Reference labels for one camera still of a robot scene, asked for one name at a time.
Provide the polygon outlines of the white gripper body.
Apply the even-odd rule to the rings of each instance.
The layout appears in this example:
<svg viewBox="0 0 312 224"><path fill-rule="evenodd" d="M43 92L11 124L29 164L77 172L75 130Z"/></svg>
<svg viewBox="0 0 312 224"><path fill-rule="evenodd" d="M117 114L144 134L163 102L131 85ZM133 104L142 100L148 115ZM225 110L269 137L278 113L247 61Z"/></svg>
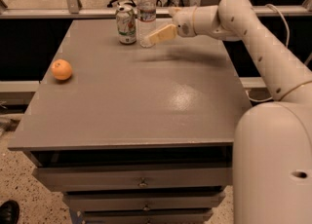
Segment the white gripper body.
<svg viewBox="0 0 312 224"><path fill-rule="evenodd" d="M194 37L196 35L194 30L194 13L196 7L183 7L180 11L172 17L173 24L177 28L177 34L180 37Z"/></svg>

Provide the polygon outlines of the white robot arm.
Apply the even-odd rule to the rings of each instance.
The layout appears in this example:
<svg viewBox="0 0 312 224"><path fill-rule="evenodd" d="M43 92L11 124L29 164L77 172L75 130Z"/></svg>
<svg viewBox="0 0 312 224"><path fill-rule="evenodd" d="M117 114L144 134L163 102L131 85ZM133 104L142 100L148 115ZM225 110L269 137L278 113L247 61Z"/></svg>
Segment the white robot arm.
<svg viewBox="0 0 312 224"><path fill-rule="evenodd" d="M172 8L172 23L147 35L242 41L272 99L235 130L235 224L312 224L312 71L258 19L250 0Z"/></svg>

